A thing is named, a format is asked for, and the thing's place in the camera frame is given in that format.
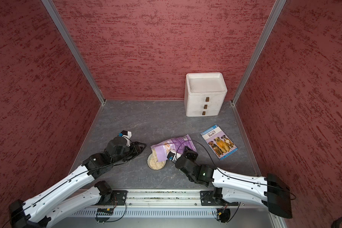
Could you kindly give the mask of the purple oats bag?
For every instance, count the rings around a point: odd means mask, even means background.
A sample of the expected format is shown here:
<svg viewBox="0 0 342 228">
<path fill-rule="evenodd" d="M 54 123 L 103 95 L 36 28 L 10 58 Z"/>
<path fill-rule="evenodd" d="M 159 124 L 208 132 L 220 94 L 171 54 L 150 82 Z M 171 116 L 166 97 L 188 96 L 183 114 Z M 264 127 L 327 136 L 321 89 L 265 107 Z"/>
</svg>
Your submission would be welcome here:
<svg viewBox="0 0 342 228">
<path fill-rule="evenodd" d="M 163 162 L 167 160 L 167 155 L 171 150 L 182 154 L 186 146 L 197 152 L 196 147 L 189 135 L 165 140 L 159 144 L 152 145 L 151 149 L 156 153 L 158 162 Z"/>
</svg>

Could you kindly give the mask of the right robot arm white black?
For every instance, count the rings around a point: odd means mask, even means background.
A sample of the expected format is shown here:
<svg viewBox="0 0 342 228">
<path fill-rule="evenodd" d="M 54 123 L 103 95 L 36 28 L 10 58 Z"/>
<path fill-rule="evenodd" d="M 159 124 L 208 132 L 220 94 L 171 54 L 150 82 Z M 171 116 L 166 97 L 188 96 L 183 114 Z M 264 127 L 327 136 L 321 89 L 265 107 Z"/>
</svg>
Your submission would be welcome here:
<svg viewBox="0 0 342 228">
<path fill-rule="evenodd" d="M 270 213 L 291 219 L 292 206 L 290 188 L 279 177 L 269 173 L 267 177 L 253 177 L 231 173 L 207 164 L 197 164 L 198 154 L 185 146 L 182 154 L 171 151 L 168 159 L 175 164 L 189 181 L 209 187 L 217 204 L 234 202 L 266 206 Z"/>
</svg>

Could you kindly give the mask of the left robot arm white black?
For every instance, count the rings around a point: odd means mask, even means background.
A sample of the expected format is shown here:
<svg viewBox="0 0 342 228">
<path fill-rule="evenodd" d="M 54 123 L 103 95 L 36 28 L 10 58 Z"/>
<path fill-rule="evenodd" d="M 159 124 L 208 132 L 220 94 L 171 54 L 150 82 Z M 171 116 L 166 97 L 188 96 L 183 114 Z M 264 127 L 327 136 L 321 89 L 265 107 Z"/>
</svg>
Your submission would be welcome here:
<svg viewBox="0 0 342 228">
<path fill-rule="evenodd" d="M 111 140 L 101 153 L 82 162 L 71 174 L 39 195 L 9 206 L 9 223 L 13 228 L 49 228 L 68 215 L 92 205 L 117 205 L 118 200 L 106 181 L 97 182 L 84 193 L 73 196 L 83 186 L 97 180 L 114 166 L 127 163 L 146 148 L 127 133 Z"/>
</svg>

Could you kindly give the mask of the dog picture booklet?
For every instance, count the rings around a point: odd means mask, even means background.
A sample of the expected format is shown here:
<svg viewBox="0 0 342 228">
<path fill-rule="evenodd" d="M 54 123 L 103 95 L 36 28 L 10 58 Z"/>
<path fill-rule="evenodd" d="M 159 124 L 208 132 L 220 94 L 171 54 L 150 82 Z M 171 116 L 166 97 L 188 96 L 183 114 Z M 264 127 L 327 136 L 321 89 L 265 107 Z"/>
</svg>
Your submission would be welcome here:
<svg viewBox="0 0 342 228">
<path fill-rule="evenodd" d="M 219 160 L 225 159 L 238 150 L 236 145 L 227 137 L 218 125 L 210 127 L 206 131 L 201 132 L 200 135 Z"/>
</svg>

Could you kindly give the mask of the white three-drawer storage box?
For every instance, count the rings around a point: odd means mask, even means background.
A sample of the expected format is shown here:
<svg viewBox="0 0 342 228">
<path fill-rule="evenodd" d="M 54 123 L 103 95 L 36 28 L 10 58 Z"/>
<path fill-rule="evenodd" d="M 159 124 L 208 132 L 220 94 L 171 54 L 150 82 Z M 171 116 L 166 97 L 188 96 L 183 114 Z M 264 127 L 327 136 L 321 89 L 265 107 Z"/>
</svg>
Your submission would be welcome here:
<svg viewBox="0 0 342 228">
<path fill-rule="evenodd" d="M 219 72 L 187 74 L 184 95 L 186 116 L 217 116 L 227 92 L 223 75 Z"/>
</svg>

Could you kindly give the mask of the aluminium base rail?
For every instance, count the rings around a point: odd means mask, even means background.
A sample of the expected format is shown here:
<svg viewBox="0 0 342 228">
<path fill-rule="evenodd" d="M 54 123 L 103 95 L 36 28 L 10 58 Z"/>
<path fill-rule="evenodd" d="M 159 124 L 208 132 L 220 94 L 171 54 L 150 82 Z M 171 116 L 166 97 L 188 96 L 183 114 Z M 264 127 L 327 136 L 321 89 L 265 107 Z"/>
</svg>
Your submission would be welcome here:
<svg viewBox="0 0 342 228">
<path fill-rule="evenodd" d="M 130 189 L 114 190 L 113 198 L 102 200 L 88 189 L 49 211 L 48 227 L 60 221 L 90 219 L 97 227 L 130 227 L 147 220 L 148 227 L 284 228 L 283 219 L 272 214 L 256 196 L 235 189 Z"/>
</svg>

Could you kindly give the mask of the left aluminium corner post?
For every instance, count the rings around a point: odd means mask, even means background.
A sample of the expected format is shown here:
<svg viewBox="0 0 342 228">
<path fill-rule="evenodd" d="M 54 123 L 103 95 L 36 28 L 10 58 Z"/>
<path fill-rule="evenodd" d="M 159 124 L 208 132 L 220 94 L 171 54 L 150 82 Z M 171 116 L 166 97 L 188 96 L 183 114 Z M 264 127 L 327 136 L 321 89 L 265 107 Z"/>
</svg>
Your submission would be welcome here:
<svg viewBox="0 0 342 228">
<path fill-rule="evenodd" d="M 91 88 L 93 89 L 94 93 L 98 97 L 101 105 L 104 105 L 106 103 L 106 99 L 101 92 L 99 86 L 97 85 L 94 77 L 92 76 L 90 69 L 85 63 L 85 60 L 83 59 L 78 47 L 76 46 L 75 42 L 73 41 L 68 29 L 66 28 L 58 10 L 55 7 L 55 4 L 53 1 L 50 0 L 42 0 L 41 1 L 50 15 L 52 21 L 55 23 L 58 31 L 60 32 L 62 38 L 64 39 L 65 43 L 67 44 L 69 50 L 71 51 L 73 57 L 75 58 L 76 62 L 78 63 L 79 67 L 81 68 L 83 74 L 85 75 L 87 81 L 89 82 Z"/>
</svg>

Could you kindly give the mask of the aluminium corner post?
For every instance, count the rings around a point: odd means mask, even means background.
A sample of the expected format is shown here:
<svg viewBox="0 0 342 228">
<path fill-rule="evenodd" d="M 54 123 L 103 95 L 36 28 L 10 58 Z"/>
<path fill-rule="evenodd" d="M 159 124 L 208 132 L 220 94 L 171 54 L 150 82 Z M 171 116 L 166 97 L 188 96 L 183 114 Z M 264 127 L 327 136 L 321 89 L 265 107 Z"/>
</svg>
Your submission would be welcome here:
<svg viewBox="0 0 342 228">
<path fill-rule="evenodd" d="M 55 7 L 55 4 L 53 1 L 50 0 L 42 0 L 41 1 L 50 15 L 52 21 L 55 23 L 58 31 L 60 32 L 62 38 L 64 39 L 65 43 L 67 44 L 69 50 L 71 51 L 73 57 L 75 58 L 76 62 L 78 63 L 79 67 L 81 68 L 83 74 L 85 75 L 87 81 L 89 82 L 91 88 L 93 89 L 94 93 L 98 97 L 101 105 L 104 105 L 106 103 L 106 99 L 101 92 L 99 86 L 97 85 L 94 77 L 92 76 L 90 69 L 85 63 L 85 60 L 83 59 L 78 47 L 76 46 L 75 42 L 73 41 L 68 29 L 66 28 L 58 10 Z"/>
<path fill-rule="evenodd" d="M 241 78 L 241 81 L 237 87 L 237 90 L 234 94 L 234 97 L 232 99 L 232 105 L 235 106 L 238 102 L 238 99 L 255 67 L 255 64 L 257 63 L 258 61 L 258 58 L 260 57 L 263 49 L 264 49 L 264 46 L 277 22 L 277 19 L 284 7 L 286 3 L 286 0 L 277 0 L 275 1 L 273 7 L 272 7 L 272 10 L 271 10 L 271 13 L 266 21 L 266 24 L 261 32 L 261 35 L 258 39 L 258 42 L 256 44 L 256 47 L 253 51 L 253 54 L 251 56 L 251 59 L 246 67 L 246 70 Z"/>
</svg>

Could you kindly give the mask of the right aluminium corner post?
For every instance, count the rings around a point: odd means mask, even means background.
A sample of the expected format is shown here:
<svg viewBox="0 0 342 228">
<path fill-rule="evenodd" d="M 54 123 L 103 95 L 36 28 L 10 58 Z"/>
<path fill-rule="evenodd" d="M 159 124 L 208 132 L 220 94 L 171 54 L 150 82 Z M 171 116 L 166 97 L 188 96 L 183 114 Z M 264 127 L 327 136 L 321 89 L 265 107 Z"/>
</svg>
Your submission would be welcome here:
<svg viewBox="0 0 342 228">
<path fill-rule="evenodd" d="M 275 1 L 273 7 L 272 7 L 272 10 L 271 10 L 271 13 L 266 21 L 266 24 L 261 32 L 261 35 L 258 39 L 258 42 L 256 44 L 256 47 L 253 51 L 253 54 L 251 56 L 251 59 L 246 67 L 246 70 L 241 78 L 241 81 L 237 87 L 237 90 L 234 94 L 234 97 L 232 99 L 232 105 L 235 106 L 238 102 L 238 99 L 255 67 L 255 64 L 257 63 L 258 61 L 258 58 L 260 57 L 263 49 L 264 49 L 264 46 L 277 22 L 277 19 L 284 7 L 286 3 L 286 0 L 277 0 Z"/>
</svg>

